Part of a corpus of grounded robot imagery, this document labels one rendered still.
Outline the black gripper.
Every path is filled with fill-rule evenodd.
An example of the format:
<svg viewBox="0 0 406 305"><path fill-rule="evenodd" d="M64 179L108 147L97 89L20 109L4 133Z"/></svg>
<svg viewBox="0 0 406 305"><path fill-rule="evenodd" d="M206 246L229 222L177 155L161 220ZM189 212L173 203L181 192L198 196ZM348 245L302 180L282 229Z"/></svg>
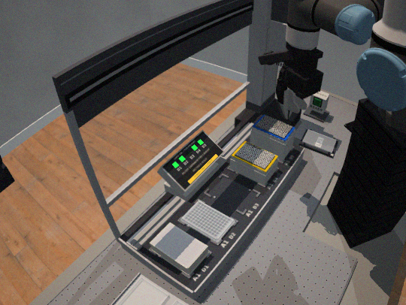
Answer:
<svg viewBox="0 0 406 305"><path fill-rule="evenodd" d="M304 98L320 92L323 72L317 70L317 63L323 57L323 52L316 47L313 50L298 49L287 42L286 48L292 52L294 60L282 65L276 95L283 115L288 119L292 112L299 113L300 109L307 109Z"/></svg>

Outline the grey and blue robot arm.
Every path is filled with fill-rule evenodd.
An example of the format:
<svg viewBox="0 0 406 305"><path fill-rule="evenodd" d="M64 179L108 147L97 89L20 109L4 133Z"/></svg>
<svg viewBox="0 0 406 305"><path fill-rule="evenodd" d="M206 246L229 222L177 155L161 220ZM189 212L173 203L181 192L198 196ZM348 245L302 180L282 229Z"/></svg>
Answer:
<svg viewBox="0 0 406 305"><path fill-rule="evenodd" d="M371 38L356 65L359 85L383 120L406 134L406 0L289 0L289 45L313 50L320 29L356 45Z"/></svg>

